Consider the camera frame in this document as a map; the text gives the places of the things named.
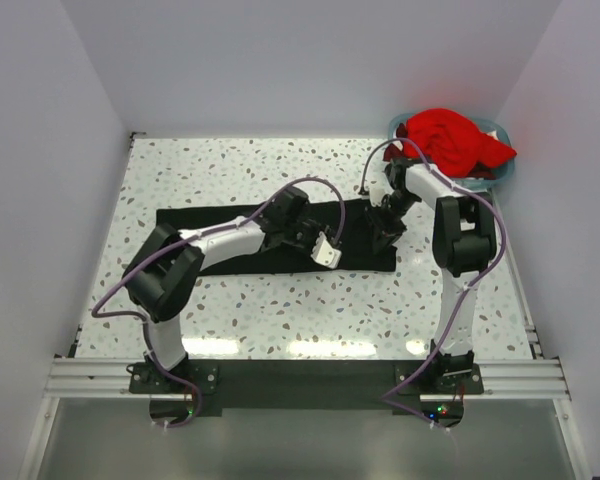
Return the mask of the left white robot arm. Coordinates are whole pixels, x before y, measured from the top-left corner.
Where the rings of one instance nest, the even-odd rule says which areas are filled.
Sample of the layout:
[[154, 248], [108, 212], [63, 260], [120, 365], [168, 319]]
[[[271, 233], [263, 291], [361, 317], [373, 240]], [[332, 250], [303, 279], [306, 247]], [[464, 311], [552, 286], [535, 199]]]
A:
[[179, 232], [156, 227], [125, 271], [130, 300], [146, 316], [143, 336], [151, 378], [165, 392], [190, 389], [188, 354], [182, 343], [180, 313], [198, 277], [212, 266], [281, 246], [290, 246], [315, 264], [335, 268], [341, 258], [337, 233], [305, 214], [307, 194], [283, 190], [250, 216], [238, 216], [205, 230]]

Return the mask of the black t shirt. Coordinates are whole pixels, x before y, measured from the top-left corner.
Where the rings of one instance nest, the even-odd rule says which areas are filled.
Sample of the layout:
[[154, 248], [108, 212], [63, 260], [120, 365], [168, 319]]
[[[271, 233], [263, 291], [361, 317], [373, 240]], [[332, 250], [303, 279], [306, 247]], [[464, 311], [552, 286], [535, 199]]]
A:
[[[389, 272], [396, 270], [396, 248], [375, 254], [372, 251], [371, 229], [365, 217], [366, 201], [345, 202], [345, 225], [340, 238], [342, 256], [340, 270]], [[239, 215], [248, 216], [254, 205], [200, 206], [181, 209], [159, 209], [156, 223], [168, 224], [176, 230], [202, 229], [224, 223]], [[308, 215], [332, 228], [339, 226], [340, 207], [336, 201], [311, 203]], [[263, 253], [239, 256], [205, 269], [204, 276], [261, 275], [323, 272], [325, 269], [297, 249], [283, 245]]]

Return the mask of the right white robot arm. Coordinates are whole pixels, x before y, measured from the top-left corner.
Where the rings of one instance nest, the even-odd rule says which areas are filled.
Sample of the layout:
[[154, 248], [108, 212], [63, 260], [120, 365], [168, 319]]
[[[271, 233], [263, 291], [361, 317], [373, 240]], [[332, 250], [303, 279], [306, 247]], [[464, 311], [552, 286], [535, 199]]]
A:
[[442, 274], [440, 320], [430, 354], [390, 393], [409, 385], [446, 393], [473, 371], [478, 286], [501, 258], [495, 210], [489, 195], [455, 185], [432, 165], [397, 158], [386, 165], [385, 175], [391, 192], [368, 191], [365, 215], [372, 251], [380, 253], [393, 246], [406, 232], [403, 217], [414, 204], [423, 202], [434, 213], [431, 246]]

